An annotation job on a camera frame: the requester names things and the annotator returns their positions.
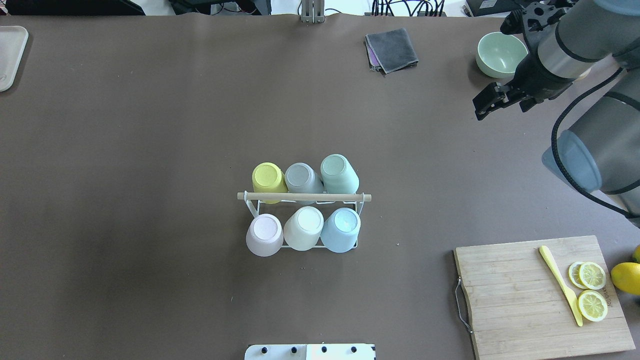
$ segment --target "brown tabletop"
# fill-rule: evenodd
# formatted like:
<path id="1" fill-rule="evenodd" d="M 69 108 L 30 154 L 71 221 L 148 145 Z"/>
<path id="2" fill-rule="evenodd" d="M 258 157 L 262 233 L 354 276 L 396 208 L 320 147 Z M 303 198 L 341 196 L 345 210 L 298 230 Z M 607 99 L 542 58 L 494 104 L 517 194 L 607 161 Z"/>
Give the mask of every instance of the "brown tabletop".
<path id="1" fill-rule="evenodd" d="M 541 164 L 558 100 L 475 119 L 500 19 L 332 15 L 3 17 L 29 31 L 0 93 L 0 357 L 242 359 L 249 344 L 368 342 L 470 359 L 452 250 L 640 232 Z M 366 33 L 407 28 L 417 67 L 371 72 Z M 589 104 L 576 107 L 567 124 Z M 345 254 L 254 256 L 236 200 L 263 161 L 345 155 L 373 201 Z M 619 293 L 640 339 L 637 297 Z M 585 357 L 637 359 L 640 350 Z"/>

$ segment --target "whole lemon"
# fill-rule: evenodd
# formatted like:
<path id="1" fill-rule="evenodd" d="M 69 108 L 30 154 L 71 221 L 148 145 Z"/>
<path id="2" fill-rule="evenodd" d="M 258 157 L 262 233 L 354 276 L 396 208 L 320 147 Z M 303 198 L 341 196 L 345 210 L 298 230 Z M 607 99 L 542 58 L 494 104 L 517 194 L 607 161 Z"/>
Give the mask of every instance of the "whole lemon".
<path id="1" fill-rule="evenodd" d="M 634 251 L 634 254 L 632 256 L 632 259 L 636 262 L 636 263 L 640 263 L 640 245 L 638 245 L 638 247 L 636 247 L 636 251 Z"/>
<path id="2" fill-rule="evenodd" d="M 640 264 L 620 263 L 611 269 L 611 281 L 618 289 L 640 295 Z"/>

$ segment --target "yellow knife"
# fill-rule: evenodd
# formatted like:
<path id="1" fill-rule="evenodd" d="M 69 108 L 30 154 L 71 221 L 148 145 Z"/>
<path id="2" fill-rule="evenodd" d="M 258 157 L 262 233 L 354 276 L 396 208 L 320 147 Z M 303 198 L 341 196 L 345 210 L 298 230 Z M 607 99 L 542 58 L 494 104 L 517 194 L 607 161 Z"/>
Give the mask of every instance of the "yellow knife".
<path id="1" fill-rule="evenodd" d="M 578 326 L 582 326 L 582 314 L 580 313 L 580 310 L 578 310 L 578 298 L 575 296 L 575 292 L 573 292 L 573 290 L 564 283 L 564 279 L 562 278 L 562 275 L 560 275 L 560 270 L 558 270 L 556 260 L 546 245 L 542 245 L 540 247 L 540 254 L 547 263 L 547 266 L 551 269 L 551 272 L 554 274 L 558 284 L 560 284 L 564 297 L 566 297 L 566 300 L 569 302 L 569 306 L 571 307 L 571 312 L 573 313 L 575 322 L 578 323 Z"/>

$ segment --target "mint green bowl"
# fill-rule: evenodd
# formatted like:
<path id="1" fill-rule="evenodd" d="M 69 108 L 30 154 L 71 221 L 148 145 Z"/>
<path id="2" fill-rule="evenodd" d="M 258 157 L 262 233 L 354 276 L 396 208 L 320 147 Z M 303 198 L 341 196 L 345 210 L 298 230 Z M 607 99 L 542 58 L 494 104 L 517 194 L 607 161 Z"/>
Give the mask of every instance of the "mint green bowl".
<path id="1" fill-rule="evenodd" d="M 508 78 L 528 54 L 527 47 L 513 35 L 489 33 L 480 39 L 476 49 L 476 63 L 492 78 Z"/>

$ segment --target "gray towel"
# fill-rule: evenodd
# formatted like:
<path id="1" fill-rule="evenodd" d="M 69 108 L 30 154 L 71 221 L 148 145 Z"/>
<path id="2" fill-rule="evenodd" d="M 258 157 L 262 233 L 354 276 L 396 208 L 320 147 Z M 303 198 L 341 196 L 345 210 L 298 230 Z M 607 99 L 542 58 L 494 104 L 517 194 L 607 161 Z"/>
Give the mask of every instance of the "gray towel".
<path id="1" fill-rule="evenodd" d="M 386 33 L 366 34 L 367 44 L 385 73 L 416 65 L 418 57 L 405 28 Z"/>

